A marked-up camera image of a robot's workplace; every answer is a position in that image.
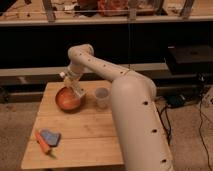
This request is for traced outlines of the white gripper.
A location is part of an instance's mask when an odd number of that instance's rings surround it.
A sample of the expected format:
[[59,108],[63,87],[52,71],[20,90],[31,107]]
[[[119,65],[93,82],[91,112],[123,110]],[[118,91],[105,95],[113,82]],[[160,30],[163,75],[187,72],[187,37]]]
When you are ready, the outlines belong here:
[[71,69],[68,69],[65,73],[63,81],[66,87],[76,87],[81,77],[81,73],[77,73],[72,71]]

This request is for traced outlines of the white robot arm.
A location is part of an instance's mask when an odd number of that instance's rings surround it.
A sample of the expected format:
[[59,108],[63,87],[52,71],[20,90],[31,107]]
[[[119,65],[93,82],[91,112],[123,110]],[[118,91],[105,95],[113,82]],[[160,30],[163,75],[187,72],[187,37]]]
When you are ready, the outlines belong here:
[[68,50],[65,79],[82,95],[86,68],[111,83],[110,107],[126,171],[174,171],[172,154],[155,105],[157,88],[148,77],[96,58],[89,44]]

